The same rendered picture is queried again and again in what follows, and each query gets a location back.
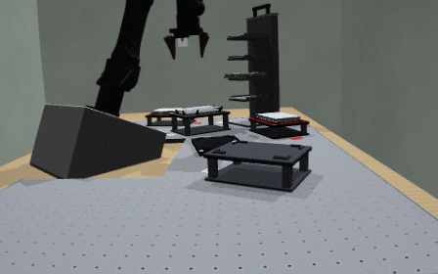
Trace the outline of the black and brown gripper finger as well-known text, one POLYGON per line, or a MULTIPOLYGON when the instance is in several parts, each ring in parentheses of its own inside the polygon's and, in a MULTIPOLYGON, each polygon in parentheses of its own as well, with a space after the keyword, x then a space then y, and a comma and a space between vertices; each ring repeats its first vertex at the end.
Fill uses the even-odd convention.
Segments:
POLYGON ((207 44, 207 41, 209 39, 209 36, 206 34, 200 34, 199 35, 199 48, 200 48, 200 56, 203 58, 203 53, 205 46, 207 44))
POLYGON ((170 50, 170 53, 171 53, 171 56, 172 56, 173 60, 175 60, 175 38, 164 37, 164 41, 165 41, 165 43, 167 44, 167 46, 168 46, 168 48, 170 50))

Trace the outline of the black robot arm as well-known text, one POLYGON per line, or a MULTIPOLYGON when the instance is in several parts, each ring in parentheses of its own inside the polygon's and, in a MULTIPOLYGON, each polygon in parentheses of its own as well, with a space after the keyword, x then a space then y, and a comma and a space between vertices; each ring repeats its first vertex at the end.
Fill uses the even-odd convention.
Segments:
MULTIPOLYGON (((192 12, 195 7, 195 26, 199 26, 197 14, 201 16, 205 10, 202 0, 176 0, 176 2, 177 13, 192 12)), ((110 59, 107 59, 105 70, 96 82, 100 85, 100 90, 95 107, 85 107, 120 116, 119 110, 124 92, 130 92, 138 82, 141 69, 140 47, 152 4, 153 0, 126 0, 116 45, 110 59)))

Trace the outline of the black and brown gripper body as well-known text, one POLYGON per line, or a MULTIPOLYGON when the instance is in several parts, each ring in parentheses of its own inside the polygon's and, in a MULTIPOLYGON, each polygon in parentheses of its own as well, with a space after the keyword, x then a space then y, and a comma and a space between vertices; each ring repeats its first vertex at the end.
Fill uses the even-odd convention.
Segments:
POLYGON ((178 28, 170 28, 169 33, 173 33, 174 36, 165 36, 172 38, 186 38, 190 35, 199 35, 208 33, 203 32, 203 28, 195 26, 195 12, 186 11, 186 14, 179 12, 177 16, 178 28))

